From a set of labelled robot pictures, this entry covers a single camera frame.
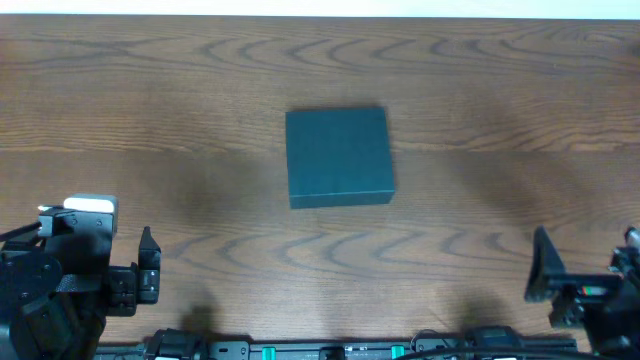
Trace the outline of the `black gift box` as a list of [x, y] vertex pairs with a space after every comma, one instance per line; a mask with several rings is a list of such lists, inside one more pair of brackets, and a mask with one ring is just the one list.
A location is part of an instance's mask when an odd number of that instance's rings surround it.
[[391, 202], [395, 180], [384, 108], [291, 111], [285, 137], [292, 209]]

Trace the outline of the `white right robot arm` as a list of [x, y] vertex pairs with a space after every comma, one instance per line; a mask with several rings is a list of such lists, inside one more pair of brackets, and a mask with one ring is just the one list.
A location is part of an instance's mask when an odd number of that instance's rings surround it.
[[610, 273], [566, 271], [547, 230], [533, 235], [533, 258], [524, 299], [550, 301], [554, 328], [582, 328], [594, 354], [613, 359], [639, 357], [639, 229], [630, 227], [625, 244], [613, 250]]

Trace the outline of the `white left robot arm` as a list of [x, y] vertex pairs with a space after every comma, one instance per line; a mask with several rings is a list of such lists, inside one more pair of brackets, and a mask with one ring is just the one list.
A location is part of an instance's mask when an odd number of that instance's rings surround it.
[[128, 266], [111, 264], [112, 237], [99, 225], [41, 222], [2, 235], [2, 358], [90, 359], [107, 318], [157, 303], [161, 249], [150, 228]]

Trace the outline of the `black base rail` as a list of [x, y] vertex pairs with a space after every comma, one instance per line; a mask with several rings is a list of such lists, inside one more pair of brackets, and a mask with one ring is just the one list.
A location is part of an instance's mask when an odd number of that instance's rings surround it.
[[198, 360], [351, 360], [396, 359], [416, 352], [458, 347], [498, 346], [554, 351], [578, 350], [569, 336], [523, 336], [508, 326], [488, 326], [462, 334], [425, 329], [411, 339], [347, 339], [332, 341], [254, 342], [249, 337], [210, 341], [180, 330], [157, 331], [139, 344], [103, 344], [94, 357], [123, 359]]

